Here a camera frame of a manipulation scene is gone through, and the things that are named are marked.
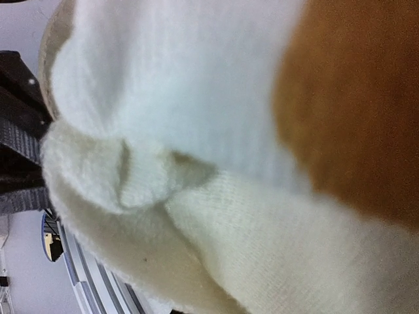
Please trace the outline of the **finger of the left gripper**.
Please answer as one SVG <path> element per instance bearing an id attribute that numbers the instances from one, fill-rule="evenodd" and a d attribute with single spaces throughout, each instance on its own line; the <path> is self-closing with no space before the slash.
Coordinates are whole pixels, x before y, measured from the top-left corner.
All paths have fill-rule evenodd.
<path id="1" fill-rule="evenodd" d="M 52 117 L 19 52 L 1 51 L 1 215 L 52 205 L 41 169 L 41 140 Z"/>

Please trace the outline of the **wooden pet bed frame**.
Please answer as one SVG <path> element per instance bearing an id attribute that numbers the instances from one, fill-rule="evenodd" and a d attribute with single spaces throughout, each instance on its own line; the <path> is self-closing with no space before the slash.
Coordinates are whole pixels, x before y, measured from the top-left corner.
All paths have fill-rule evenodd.
<path id="1" fill-rule="evenodd" d="M 53 120 L 58 110 L 52 95 L 51 70 L 57 53 L 73 29 L 74 0 L 63 0 L 49 19 L 43 33 L 38 57 L 38 81 L 44 104 Z"/>

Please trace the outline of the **large bear print cushion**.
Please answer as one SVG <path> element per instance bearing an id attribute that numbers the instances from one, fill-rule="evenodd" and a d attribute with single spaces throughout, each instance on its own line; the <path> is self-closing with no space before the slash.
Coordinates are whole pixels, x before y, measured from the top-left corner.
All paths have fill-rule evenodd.
<path id="1" fill-rule="evenodd" d="M 418 312 L 417 1 L 75 1 L 43 175 L 184 313 Z"/>

